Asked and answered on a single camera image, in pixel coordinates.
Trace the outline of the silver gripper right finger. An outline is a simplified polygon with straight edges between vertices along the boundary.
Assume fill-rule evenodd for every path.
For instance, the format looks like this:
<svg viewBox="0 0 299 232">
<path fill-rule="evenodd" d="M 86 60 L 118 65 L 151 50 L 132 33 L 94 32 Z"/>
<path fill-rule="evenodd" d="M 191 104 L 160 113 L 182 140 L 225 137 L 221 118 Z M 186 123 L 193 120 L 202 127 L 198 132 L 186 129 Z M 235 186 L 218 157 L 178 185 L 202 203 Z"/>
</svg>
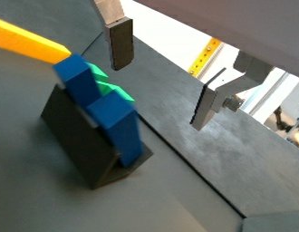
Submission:
<svg viewBox="0 0 299 232">
<path fill-rule="evenodd" d="M 274 65 L 251 56 L 245 51 L 239 51 L 234 68 L 243 73 L 243 76 L 225 83 L 214 90 L 210 85 L 227 70 L 223 69 L 202 88 L 195 114 L 190 122 L 198 131 L 202 130 L 215 114 L 221 112 L 221 109 L 227 106 L 227 102 L 233 101 L 234 95 L 253 89 L 265 82 Z"/>
</svg>

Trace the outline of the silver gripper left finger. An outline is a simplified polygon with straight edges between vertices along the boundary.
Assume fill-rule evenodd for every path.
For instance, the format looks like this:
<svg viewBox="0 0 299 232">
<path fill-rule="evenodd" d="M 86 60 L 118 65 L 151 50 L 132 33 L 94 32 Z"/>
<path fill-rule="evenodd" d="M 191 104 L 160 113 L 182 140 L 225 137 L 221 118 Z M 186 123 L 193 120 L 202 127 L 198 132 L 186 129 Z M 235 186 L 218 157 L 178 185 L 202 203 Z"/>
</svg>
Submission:
<svg viewBox="0 0 299 232">
<path fill-rule="evenodd" d="M 122 70 L 135 59 L 134 20 L 124 14 L 122 0 L 91 0 L 104 23 L 111 66 Z"/>
</svg>

